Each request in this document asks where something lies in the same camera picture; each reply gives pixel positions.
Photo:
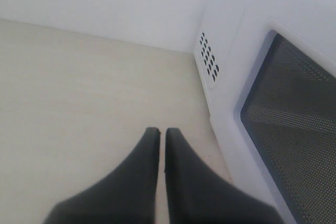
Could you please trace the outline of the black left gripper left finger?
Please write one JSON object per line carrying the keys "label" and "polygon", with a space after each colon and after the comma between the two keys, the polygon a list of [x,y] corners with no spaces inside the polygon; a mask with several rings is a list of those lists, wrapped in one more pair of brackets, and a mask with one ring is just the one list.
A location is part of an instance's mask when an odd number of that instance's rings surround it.
{"label": "black left gripper left finger", "polygon": [[60,203],[45,223],[154,223],[160,130],[145,129],[133,151],[105,178]]}

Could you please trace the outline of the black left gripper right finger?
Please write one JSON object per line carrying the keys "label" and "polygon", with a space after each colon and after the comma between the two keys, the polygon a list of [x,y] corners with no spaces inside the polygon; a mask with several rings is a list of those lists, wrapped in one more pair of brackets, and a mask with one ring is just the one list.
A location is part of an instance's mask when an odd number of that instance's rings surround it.
{"label": "black left gripper right finger", "polygon": [[166,130],[165,183],[170,223],[283,223],[274,207],[211,170],[178,128]]}

